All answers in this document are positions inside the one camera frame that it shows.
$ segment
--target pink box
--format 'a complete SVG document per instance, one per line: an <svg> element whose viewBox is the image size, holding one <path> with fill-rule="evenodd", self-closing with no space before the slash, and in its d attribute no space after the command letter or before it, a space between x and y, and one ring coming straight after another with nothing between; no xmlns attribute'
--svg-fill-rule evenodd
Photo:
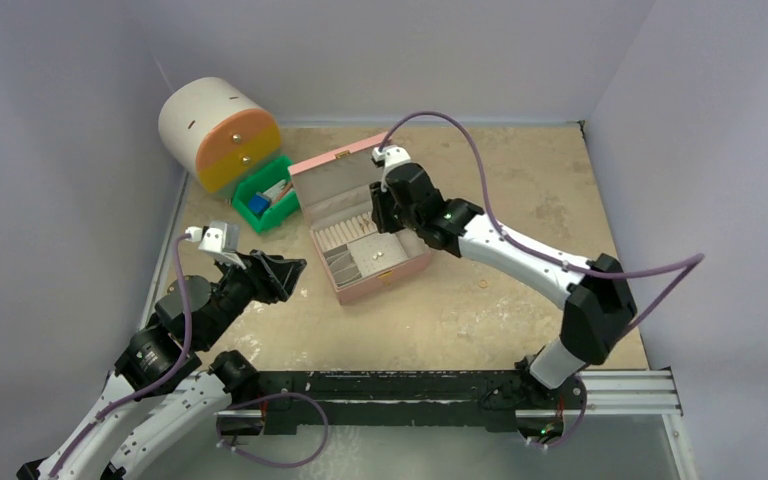
<svg viewBox="0 0 768 480"><path fill-rule="evenodd" d="M292 165L290 176L340 303L425 269L431 250L412 230L379 234L369 184L381 180L372 149L384 133Z"/></svg>

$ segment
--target white wall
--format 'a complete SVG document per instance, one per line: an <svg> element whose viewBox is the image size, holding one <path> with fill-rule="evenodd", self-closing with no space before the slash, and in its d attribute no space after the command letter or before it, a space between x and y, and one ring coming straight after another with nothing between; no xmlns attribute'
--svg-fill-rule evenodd
<svg viewBox="0 0 768 480"><path fill-rule="evenodd" d="M589 114L653 0L129 0L176 88L227 78L284 122Z"/></svg>
<svg viewBox="0 0 768 480"><path fill-rule="evenodd" d="M0 479L49 455L136 329L180 169L123 4L0 1Z"/></svg>
<svg viewBox="0 0 768 480"><path fill-rule="evenodd" d="M708 254L643 327L704 478L768 478L768 1L657 1L586 133L627 266Z"/></svg>

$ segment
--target white cylindrical container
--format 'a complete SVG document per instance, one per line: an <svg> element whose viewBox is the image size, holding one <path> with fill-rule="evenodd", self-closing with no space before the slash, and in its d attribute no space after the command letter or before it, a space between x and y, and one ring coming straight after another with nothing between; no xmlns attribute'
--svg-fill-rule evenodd
<svg viewBox="0 0 768 480"><path fill-rule="evenodd" d="M272 115L221 78L181 87L163 105L157 123L169 152L208 192L224 198L281 148Z"/></svg>

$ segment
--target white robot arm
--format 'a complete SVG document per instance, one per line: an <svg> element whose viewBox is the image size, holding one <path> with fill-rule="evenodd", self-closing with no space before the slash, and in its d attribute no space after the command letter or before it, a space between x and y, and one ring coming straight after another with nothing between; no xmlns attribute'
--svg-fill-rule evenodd
<svg viewBox="0 0 768 480"><path fill-rule="evenodd" d="M559 260L564 266L527 255L499 234L481 207L463 199L445 200L427 172L397 145L375 148L372 161L383 168L370 185L373 218L380 233L403 228L434 249L496 268L533 288L564 312L560 336L524 368L540 384L555 389L587 366L605 361L637 307L625 280L602 280L568 270L574 264L601 272L620 272L619 262L572 255L502 225L506 236Z"/></svg>
<svg viewBox="0 0 768 480"><path fill-rule="evenodd" d="M186 286L195 320L185 361L175 370L186 343L181 291L157 302L148 325L131 338L98 401L66 442L48 458L23 465L17 478L137 478L200 420L228 407L232 393L249 388L257 371L236 351L219 354L207 373L188 378L201 365L195 351L209 350L251 301L271 304L289 299L307 263L260 251L240 254L239 227L225 222L190 227L187 233L223 276L215 284L198 276L179 279ZM162 385L106 411L112 403L162 382L166 375L171 376Z"/></svg>

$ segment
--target beige floor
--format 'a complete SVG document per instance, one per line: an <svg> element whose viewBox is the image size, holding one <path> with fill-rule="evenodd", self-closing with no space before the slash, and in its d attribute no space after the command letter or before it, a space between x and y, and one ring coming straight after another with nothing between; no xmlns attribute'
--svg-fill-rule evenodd
<svg viewBox="0 0 768 480"><path fill-rule="evenodd" d="M380 128L284 129L284 151L299 161L380 132ZM491 200L506 224L559 249L595 257L615 254L587 151L577 127L472 128L487 164ZM403 127L395 136L447 197L481 202L470 151L452 128ZM240 223L238 249L253 248L309 266L286 304L250 305L211 352L238 349L262 370L501 369L555 338L561 312L489 267L435 252L421 275L340 306L301 214L258 236L222 200L191 185L183 225ZM218 279L192 244L184 272ZM169 282L175 278L170 273ZM479 282L486 282L486 288ZM608 360L610 368L645 368L637 332Z"/></svg>

